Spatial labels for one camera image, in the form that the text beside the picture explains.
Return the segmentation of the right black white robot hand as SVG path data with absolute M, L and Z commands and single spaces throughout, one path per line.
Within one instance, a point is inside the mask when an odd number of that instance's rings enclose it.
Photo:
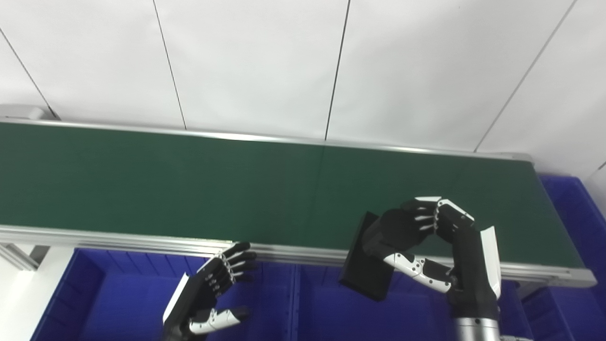
M 451 267 L 411 254 L 430 235 L 451 245 Z M 493 226 L 479 231 L 474 218 L 449 199 L 416 197 L 383 213 L 376 242 L 369 253 L 446 294 L 455 319 L 498 320 L 501 267 Z

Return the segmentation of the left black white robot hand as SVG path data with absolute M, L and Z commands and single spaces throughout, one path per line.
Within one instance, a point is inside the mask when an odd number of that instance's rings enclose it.
M 252 281 L 256 253 L 249 242 L 234 242 L 210 257 L 192 276 L 181 277 L 162 316 L 162 341 L 205 341 L 213 332 L 251 316 L 246 306 L 218 309 L 218 298 L 236 283 Z

